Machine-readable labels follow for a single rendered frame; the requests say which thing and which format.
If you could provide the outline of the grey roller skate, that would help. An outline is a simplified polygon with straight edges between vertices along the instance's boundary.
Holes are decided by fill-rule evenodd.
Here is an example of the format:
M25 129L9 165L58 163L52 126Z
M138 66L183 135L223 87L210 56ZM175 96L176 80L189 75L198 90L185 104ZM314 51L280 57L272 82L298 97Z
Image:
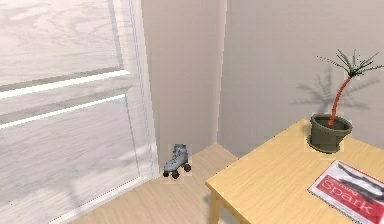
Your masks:
M180 176L178 168L182 167L185 172L191 171L191 165L188 162L188 151L185 144L175 144L172 158L165 164L163 176L171 175L174 179Z

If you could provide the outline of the red and white book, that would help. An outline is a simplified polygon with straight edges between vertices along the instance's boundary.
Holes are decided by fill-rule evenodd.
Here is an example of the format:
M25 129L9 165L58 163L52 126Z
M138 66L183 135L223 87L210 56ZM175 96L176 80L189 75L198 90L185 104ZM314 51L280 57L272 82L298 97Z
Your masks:
M339 160L307 191L356 224L384 224L384 182Z

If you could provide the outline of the light wooden table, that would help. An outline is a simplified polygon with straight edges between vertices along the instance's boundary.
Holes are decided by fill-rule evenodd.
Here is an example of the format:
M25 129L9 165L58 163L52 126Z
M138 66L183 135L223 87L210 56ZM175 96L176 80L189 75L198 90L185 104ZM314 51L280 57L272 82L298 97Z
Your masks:
M353 224L308 192L334 160L384 181L384 150L346 137L340 151L324 154L307 143L301 119L206 181L209 224L225 208L240 224Z

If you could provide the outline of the white panelled room door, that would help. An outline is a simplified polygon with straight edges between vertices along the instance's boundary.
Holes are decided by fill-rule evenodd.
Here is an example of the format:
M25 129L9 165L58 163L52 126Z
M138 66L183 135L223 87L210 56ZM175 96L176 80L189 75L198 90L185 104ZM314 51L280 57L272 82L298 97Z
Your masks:
M68 224L159 171L141 0L0 0L0 224Z

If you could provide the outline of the potted palm plant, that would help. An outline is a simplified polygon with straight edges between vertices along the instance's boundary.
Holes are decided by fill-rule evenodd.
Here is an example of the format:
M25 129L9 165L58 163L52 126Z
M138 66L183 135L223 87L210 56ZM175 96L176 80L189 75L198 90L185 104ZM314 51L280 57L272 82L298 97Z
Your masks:
M384 68L384 64L374 65L374 58L377 55L378 52L360 60L356 51L353 51L352 59L349 59L345 53L338 49L336 56L339 62L319 56L320 61L342 68L346 72L347 78L337 90L332 101L331 112L329 114L316 113L311 116L310 134L307 137L307 143L311 148L325 154L333 154L340 150L340 143L352 132L353 126L348 120L337 115L339 101L353 78L365 75L369 71Z

